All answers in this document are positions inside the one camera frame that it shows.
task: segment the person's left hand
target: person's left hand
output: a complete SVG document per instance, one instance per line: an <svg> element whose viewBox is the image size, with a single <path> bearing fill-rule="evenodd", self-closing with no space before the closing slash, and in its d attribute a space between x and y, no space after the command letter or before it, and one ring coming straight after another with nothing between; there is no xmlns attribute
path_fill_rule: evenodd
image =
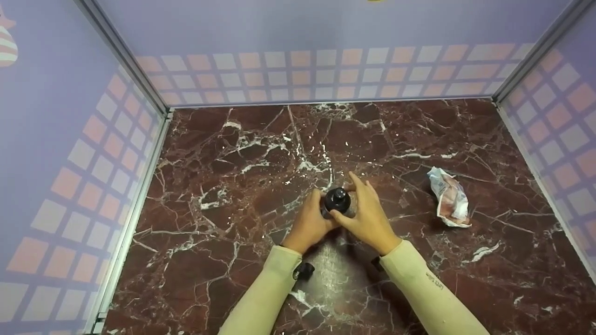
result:
<svg viewBox="0 0 596 335"><path fill-rule="evenodd" d="M335 220L324 219L321 215L321 190L314 189L304 200L302 208L294 220L292 229L286 235L282 246L304 254L308 248L334 228L339 227Z"/></svg>

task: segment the crumpled wrapper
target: crumpled wrapper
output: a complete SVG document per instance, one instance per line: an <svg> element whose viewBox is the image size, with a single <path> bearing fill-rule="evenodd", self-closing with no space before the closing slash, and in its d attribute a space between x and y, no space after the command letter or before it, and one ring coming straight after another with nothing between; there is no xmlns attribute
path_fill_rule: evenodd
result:
<svg viewBox="0 0 596 335"><path fill-rule="evenodd" d="M439 200L437 216L449 227L468 228L468 197L460 183L443 169L432 167L427 173L430 188Z"/></svg>

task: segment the checkered pattern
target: checkered pattern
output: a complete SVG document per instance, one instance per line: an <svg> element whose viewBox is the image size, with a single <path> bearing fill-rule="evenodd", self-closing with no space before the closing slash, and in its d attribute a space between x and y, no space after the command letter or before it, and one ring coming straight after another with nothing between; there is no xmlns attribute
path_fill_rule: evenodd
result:
<svg viewBox="0 0 596 335"><path fill-rule="evenodd" d="M562 224L596 268L596 89L579 73L554 49L504 107Z"/></svg>
<svg viewBox="0 0 596 335"><path fill-rule="evenodd" d="M493 94L533 44L137 57L171 106Z"/></svg>
<svg viewBox="0 0 596 335"><path fill-rule="evenodd" d="M122 68L90 109L29 231L15 237L0 281L3 333L80 333L105 278L162 120Z"/></svg>

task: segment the person's right hand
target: person's right hand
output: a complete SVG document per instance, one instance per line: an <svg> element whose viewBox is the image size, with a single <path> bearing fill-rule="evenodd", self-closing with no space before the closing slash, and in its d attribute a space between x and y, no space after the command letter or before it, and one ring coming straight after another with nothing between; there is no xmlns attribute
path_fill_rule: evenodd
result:
<svg viewBox="0 0 596 335"><path fill-rule="evenodd" d="M358 198L356 216L351 219L336 210L330 213L340 225L384 256L395 249L402 239L391 229L373 186L368 181L363 183L351 171L349 175L353 186L346 189L356 191Z"/></svg>

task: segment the forearm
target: forearm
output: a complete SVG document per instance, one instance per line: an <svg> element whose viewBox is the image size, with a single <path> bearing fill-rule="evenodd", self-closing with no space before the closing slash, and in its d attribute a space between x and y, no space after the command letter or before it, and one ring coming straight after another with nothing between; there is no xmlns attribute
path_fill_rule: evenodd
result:
<svg viewBox="0 0 596 335"><path fill-rule="evenodd" d="M263 271L229 314L219 335L269 334L296 282L293 272L301 260L302 255L297 252L273 247Z"/></svg>
<svg viewBox="0 0 596 335"><path fill-rule="evenodd" d="M428 269L408 241L381 258L429 335L488 334L484 326Z"/></svg>

